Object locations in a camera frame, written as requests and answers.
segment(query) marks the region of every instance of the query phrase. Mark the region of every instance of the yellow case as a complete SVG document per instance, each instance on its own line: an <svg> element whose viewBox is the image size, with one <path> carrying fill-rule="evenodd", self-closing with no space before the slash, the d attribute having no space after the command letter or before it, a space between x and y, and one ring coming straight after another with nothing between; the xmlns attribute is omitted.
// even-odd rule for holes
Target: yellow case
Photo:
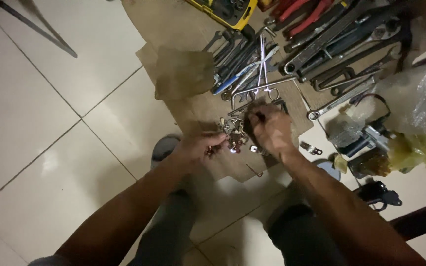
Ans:
<svg viewBox="0 0 426 266"><path fill-rule="evenodd" d="M224 21L221 17L213 14L213 10L210 8L210 6L212 5L214 0L208 0L208 6L199 4L199 3L195 2L195 0L186 0L186 1L190 4L192 4L197 9L199 9L199 10L205 12L206 14L210 15L211 18L220 22L224 26L230 27L230 28L233 28L233 29L237 29L237 30L241 30L244 26L246 26L246 24L249 21L249 18L252 15L252 12L257 7L257 0L250 0L249 5L244 9L244 13L242 15L242 18L237 22L236 25L230 25L230 24L228 24L228 22Z"/></svg>

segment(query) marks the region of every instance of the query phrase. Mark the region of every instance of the right hand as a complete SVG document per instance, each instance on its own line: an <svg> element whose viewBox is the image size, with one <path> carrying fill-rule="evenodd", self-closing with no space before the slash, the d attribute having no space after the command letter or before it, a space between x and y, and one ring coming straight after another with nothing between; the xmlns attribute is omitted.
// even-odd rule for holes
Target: right hand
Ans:
<svg viewBox="0 0 426 266"><path fill-rule="evenodd" d="M290 129L292 119L275 105L257 106L251 110L248 118L259 145L277 160L281 160L282 153L296 150Z"/></svg>

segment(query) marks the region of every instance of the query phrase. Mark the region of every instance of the dark pants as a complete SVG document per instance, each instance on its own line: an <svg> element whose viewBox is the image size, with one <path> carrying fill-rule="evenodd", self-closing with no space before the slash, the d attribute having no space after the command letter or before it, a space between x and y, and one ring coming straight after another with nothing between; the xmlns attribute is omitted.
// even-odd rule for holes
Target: dark pants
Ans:
<svg viewBox="0 0 426 266"><path fill-rule="evenodd" d="M171 193L152 219L128 266L182 265L190 244L195 208L184 190ZM289 207L269 229L286 266L344 265L344 259L313 211L305 205Z"/></svg>

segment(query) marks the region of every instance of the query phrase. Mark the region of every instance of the tool pile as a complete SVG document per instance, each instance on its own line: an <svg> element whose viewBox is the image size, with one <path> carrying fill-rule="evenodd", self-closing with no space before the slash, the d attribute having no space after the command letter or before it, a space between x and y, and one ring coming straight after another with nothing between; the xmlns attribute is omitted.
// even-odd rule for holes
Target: tool pile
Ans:
<svg viewBox="0 0 426 266"><path fill-rule="evenodd" d="M204 49L208 51L222 37L226 40L222 48L214 52L216 74L212 93L230 101L233 114L244 111L261 91L267 92L273 101L280 99L279 90L272 86L297 80L310 82L317 93L330 91L336 97L308 112L307 118L315 121L330 109L347 100L356 101L373 88L375 74L384 64L398 60L412 41L405 0L385 6L377 6L373 0L281 0L276 3L264 21L265 26L257 32L249 24L240 31L226 29L217 32ZM275 38L279 31L289 41L284 51L290 56L279 64L272 64L271 58L280 47L268 38ZM390 45L394 46L385 57L364 70L356 73L350 67ZM280 71L286 77L269 81L267 73L271 71ZM240 103L245 100L249 103L236 109L237 97ZM239 149L236 144L233 150Z"/></svg>

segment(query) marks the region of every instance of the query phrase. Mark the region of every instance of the white tile floor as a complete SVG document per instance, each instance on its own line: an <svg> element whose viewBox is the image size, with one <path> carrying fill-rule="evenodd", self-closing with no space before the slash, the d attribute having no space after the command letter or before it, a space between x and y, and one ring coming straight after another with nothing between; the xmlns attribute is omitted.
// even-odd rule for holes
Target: white tile floor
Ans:
<svg viewBox="0 0 426 266"><path fill-rule="evenodd" d="M6 2L43 26L21 5L27 1ZM135 56L144 40L119 1L34 3L79 57L0 10L0 265L53 254L92 212L149 170L158 138L179 132L153 97ZM302 150L309 160L335 152L318 123L300 139L324 151ZM423 167L379 179L404 202L383 211L385 219L426 206ZM358 187L350 174L341 181ZM222 265L224 254L244 265L283 265L263 223L288 198L290 182L281 166L245 183L195 179L200 217L185 265ZM409 244L426 259L426 235Z"/></svg>

